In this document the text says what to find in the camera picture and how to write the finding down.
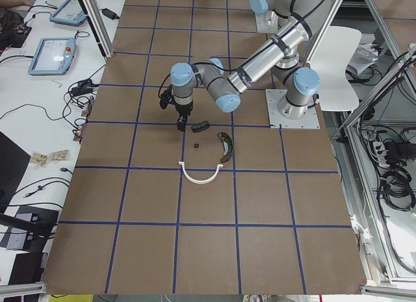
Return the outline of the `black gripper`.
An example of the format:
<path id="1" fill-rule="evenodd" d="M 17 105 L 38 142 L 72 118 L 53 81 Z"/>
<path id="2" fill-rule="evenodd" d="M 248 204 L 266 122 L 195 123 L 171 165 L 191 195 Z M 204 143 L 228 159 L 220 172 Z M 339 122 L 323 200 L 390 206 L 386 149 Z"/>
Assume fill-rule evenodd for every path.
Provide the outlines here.
<path id="1" fill-rule="evenodd" d="M 188 103 L 186 105 L 175 103 L 175 109 L 179 113 L 179 118 L 177 119 L 177 129 L 179 131 L 185 131 L 187 125 L 187 118 L 190 116 L 192 112 L 192 103 Z"/>

